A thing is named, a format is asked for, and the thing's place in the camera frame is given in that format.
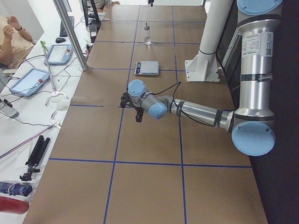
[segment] tablet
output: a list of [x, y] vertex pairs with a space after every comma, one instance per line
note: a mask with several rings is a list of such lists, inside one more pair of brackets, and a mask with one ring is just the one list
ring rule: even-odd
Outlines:
[[47, 58], [49, 65], [64, 65], [71, 58], [73, 47], [70, 44], [53, 44], [51, 45]]
[[49, 79], [49, 73], [40, 69], [30, 69], [18, 82], [9, 90], [12, 93], [29, 97], [35, 93], [43, 83]]

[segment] wristwatch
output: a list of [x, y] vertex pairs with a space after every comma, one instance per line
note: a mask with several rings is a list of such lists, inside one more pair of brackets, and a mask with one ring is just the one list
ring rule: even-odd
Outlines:
[[22, 26], [21, 26], [21, 28], [20, 29], [15, 29], [15, 30], [17, 30], [17, 31], [21, 31], [21, 30], [26, 30], [25, 28], [23, 28]]

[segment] white desk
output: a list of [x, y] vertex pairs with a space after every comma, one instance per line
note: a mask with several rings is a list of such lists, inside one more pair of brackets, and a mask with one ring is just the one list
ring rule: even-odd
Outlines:
[[[74, 16], [75, 16], [75, 26], [77, 25], [74, 30], [77, 35], [81, 49], [83, 49], [86, 46], [87, 41], [90, 41], [90, 36], [89, 33], [86, 31], [85, 23], [80, 22], [83, 13]], [[60, 21], [61, 20], [59, 17], [53, 19], [51, 24], [49, 24], [49, 26], [45, 29], [45, 32], [40, 38], [40, 40], [36, 43], [35, 47], [28, 55], [27, 59], [32, 58], [34, 56], [43, 55], [43, 49], [41, 47], [40, 41], [45, 41], [46, 46], [48, 48], [52, 44], [56, 44], [55, 39], [59, 36]], [[66, 37], [66, 41], [61, 44], [70, 44], [69, 38]], [[52, 75], [55, 76], [57, 73], [59, 73], [63, 68], [69, 65], [74, 58], [76, 58], [75, 53], [73, 53], [71, 59], [66, 65], [51, 66]], [[47, 70], [47, 67], [43, 64], [44, 62], [43, 56], [29, 59], [29, 62], [38, 69]], [[14, 77], [22, 77], [29, 69], [32, 68], [32, 65], [30, 65], [28, 62], [25, 61], [20, 66], [18, 71], [15, 73]], [[78, 60], [75, 59], [71, 63], [71, 65], [66, 69], [66, 71], [71, 75], [70, 77], [68, 73], [62, 71], [57, 76], [55, 76], [53, 80], [54, 80], [56, 90], [58, 91], [63, 87], [63, 85], [67, 81], [67, 84], [62, 89], [62, 91], [67, 94], [69, 99], [71, 99], [75, 92], [75, 89], [77, 87], [77, 84], [79, 82], [82, 73], [82, 69]], [[17, 80], [9, 81], [8, 86], [9, 87], [12, 86], [16, 81]], [[12, 103], [14, 108], [20, 113], [20, 115], [17, 117], [18, 120], [26, 123], [31, 123], [31, 124], [51, 125], [50, 117], [51, 114], [56, 110], [57, 104], [55, 102], [52, 102], [52, 100], [50, 100], [49, 105], [47, 107], [45, 106], [46, 98], [52, 92], [50, 81], [46, 82], [44, 86], [41, 87], [37, 92], [41, 92], [41, 91], [48, 91], [48, 92], [42, 92], [36, 95], [32, 95], [29, 98], [23, 97]], [[5, 98], [8, 101], [14, 101], [18, 98], [17, 96], [10, 95], [10, 94], [11, 92], [9, 91], [9, 89], [5, 87], [4, 90], [1, 92], [1, 98], [2, 99]], [[62, 123], [65, 115], [66, 115], [66, 111], [57, 111], [55, 119], [59, 120], [60, 123]], [[1, 123], [0, 154], [4, 154], [5, 152], [14, 148], [21, 142], [29, 139], [30, 137], [36, 135], [37, 133], [39, 133], [40, 131], [46, 128], [45, 126], [31, 126], [31, 125], [22, 124], [2, 114], [0, 114], [0, 123]], [[52, 151], [58, 133], [59, 133], [59, 129], [53, 127], [42, 134], [44, 138], [49, 137], [51, 140], [48, 144], [43, 160], [41, 161], [40, 164], [41, 172], [34, 173], [32, 175], [33, 180], [26, 182], [32, 185], [33, 192], [31, 192], [28, 197], [9, 196], [2, 193], [0, 193], [0, 196], [11, 197], [22, 201], [27, 201], [29, 203], [32, 201], [34, 194], [36, 192], [37, 185], [39, 183], [39, 180], [41, 179], [44, 167], [48, 161], [49, 155]], [[7, 155], [5, 158], [3, 158], [0, 161], [0, 181], [12, 182], [12, 183], [22, 182], [20, 181], [19, 176], [27, 172], [28, 166], [25, 166], [25, 162], [28, 160], [28, 157], [31, 151], [33, 150], [33, 147], [37, 139], [38, 137], [28, 142], [24, 146], [20, 147], [16, 151], [12, 152], [11, 154]], [[16, 214], [0, 212], [0, 220], [2, 224], [20, 224], [23, 222], [25, 216], [26, 213], [23, 215], [16, 215]]]

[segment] person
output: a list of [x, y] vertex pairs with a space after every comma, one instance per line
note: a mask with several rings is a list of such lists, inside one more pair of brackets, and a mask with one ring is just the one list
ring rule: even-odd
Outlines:
[[9, 69], [17, 69], [33, 49], [31, 34], [18, 19], [0, 15], [0, 63]]
[[[108, 9], [108, 0], [94, 0], [98, 13], [106, 12]], [[113, 1], [112, 5], [120, 5], [119, 1]], [[87, 1], [87, 7], [93, 9], [90, 1]]]

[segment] white pillar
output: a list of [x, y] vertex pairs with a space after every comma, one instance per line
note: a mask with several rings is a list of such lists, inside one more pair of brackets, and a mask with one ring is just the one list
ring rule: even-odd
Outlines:
[[198, 54], [186, 60], [188, 82], [219, 82], [215, 52], [233, 0], [212, 0]]

